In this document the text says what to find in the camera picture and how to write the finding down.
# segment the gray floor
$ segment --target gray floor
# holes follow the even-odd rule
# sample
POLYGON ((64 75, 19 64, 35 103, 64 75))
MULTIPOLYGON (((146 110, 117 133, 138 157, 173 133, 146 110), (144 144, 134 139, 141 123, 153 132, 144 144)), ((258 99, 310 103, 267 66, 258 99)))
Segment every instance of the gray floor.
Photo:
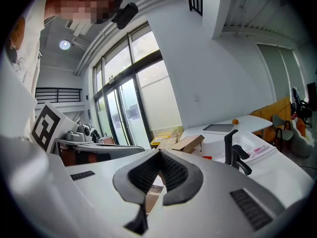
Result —
POLYGON ((301 158, 292 154, 286 147, 283 147, 283 154, 300 166, 315 181, 317 180, 317 111, 313 112, 313 127, 306 126, 307 130, 312 133, 315 140, 315 151, 307 158, 301 158))

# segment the ceiling light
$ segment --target ceiling light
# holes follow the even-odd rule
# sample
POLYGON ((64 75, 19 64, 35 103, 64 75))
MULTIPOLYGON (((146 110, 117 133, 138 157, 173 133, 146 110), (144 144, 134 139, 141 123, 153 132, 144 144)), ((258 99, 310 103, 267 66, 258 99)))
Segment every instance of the ceiling light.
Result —
POLYGON ((59 47, 62 49, 62 50, 68 50, 70 48, 70 43, 68 40, 63 40, 59 43, 59 47))

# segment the black faucet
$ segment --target black faucet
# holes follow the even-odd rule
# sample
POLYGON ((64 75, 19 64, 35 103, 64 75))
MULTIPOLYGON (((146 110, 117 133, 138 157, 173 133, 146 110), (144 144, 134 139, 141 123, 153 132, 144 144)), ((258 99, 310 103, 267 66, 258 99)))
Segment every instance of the black faucet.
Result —
POLYGON ((240 145, 232 146, 232 135, 237 133, 238 130, 234 129, 229 134, 225 135, 224 143, 225 143, 225 163, 227 165, 233 166, 236 169, 242 168, 244 173, 248 176, 252 173, 252 169, 245 164, 242 160, 249 158, 249 154, 247 154, 240 145))

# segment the office chair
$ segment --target office chair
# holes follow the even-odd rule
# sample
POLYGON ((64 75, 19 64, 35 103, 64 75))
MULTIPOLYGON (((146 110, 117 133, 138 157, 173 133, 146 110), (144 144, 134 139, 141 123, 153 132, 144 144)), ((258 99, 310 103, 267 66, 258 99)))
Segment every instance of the office chair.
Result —
POLYGON ((281 140, 281 145, 280 145, 280 152, 282 152, 283 149, 283 140, 284 141, 289 141, 292 139, 294 132, 291 130, 287 130, 286 126, 287 124, 289 125, 289 129, 291 128, 291 123, 290 121, 283 120, 280 118, 278 115, 273 115, 272 116, 272 122, 273 122, 273 128, 275 131, 275 138, 273 143, 275 144, 275 141, 277 138, 281 140))
POLYGON ((296 87, 293 87, 293 97, 294 97, 295 102, 296 102, 297 117, 302 119, 306 125, 310 125, 310 127, 312 127, 313 111, 307 102, 300 100, 299 95, 298 95, 298 90, 296 87), (306 122, 306 120, 308 118, 311 119, 311 123, 306 122))

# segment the black speaker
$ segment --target black speaker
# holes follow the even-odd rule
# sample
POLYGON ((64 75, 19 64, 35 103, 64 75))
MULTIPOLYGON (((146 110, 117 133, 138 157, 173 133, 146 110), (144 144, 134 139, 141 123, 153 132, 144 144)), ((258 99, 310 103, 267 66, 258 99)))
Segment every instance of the black speaker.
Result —
POLYGON ((316 83, 307 84, 309 105, 315 111, 317 109, 317 91, 316 83))

